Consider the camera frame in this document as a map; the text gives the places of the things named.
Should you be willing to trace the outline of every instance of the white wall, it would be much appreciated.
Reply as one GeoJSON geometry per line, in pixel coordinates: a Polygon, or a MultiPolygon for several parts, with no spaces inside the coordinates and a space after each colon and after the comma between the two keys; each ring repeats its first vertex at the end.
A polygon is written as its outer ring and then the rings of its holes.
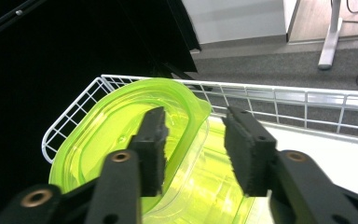
{"type": "Polygon", "coordinates": [[[199,42],[213,43],[269,35],[285,35],[283,1],[183,0],[199,42]]]}
{"type": "Polygon", "coordinates": [[[286,33],[289,30],[290,21],[293,17],[293,13],[295,12],[297,0],[283,0],[284,6],[284,25],[286,27],[286,33]]]}

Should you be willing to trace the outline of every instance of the white wire basket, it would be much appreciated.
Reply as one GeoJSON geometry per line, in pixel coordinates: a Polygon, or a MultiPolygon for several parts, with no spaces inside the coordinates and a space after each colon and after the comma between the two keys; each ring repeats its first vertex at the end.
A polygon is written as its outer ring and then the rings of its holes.
{"type": "MultiPolygon", "coordinates": [[[[45,133],[42,153],[52,163],[62,144],[88,111],[106,94],[150,77],[102,75],[69,105],[45,133]]],[[[214,117],[225,116],[229,105],[248,110],[256,119],[296,130],[340,134],[358,140],[358,91],[338,91],[177,80],[212,105],[214,117]]]]}

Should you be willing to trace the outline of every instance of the white metal wire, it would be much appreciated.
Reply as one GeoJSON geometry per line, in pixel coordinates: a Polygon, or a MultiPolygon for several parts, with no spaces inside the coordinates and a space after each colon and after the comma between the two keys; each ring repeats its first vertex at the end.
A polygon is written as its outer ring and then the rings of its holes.
{"type": "MultiPolygon", "coordinates": [[[[42,141],[42,152],[48,162],[66,136],[87,112],[111,91],[134,81],[150,77],[102,75],[96,78],[48,129],[42,141]]],[[[250,85],[239,83],[177,80],[188,86],[199,98],[208,101],[214,116],[224,116],[233,105],[251,112],[257,119],[281,125],[294,125],[356,137],[358,91],[250,85]]]]}

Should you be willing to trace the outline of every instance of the wooden panel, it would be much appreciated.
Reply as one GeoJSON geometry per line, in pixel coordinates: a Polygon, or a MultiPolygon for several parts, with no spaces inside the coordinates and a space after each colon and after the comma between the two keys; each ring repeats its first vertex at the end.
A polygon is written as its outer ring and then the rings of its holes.
{"type": "MultiPolygon", "coordinates": [[[[358,10],[358,0],[350,0],[349,4],[351,10],[358,10]]],[[[344,21],[358,21],[358,13],[348,11],[346,0],[341,0],[340,17],[344,21]]],[[[289,42],[325,39],[330,20],[330,0],[301,0],[289,42]]],[[[344,22],[339,36],[358,36],[358,24],[344,22]]]]}

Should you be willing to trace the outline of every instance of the green plastic container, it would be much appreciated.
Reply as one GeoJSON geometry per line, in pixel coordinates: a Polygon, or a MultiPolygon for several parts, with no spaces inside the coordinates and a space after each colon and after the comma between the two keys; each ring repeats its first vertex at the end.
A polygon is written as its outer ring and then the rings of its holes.
{"type": "Polygon", "coordinates": [[[144,223],[229,223],[246,220],[253,199],[242,197],[223,146],[224,126],[207,118],[209,103],[165,78],[136,81],[106,95],[58,150],[49,183],[63,192],[97,177],[109,152],[125,149],[146,111],[164,106],[169,136],[163,192],[143,198],[144,223]]]}

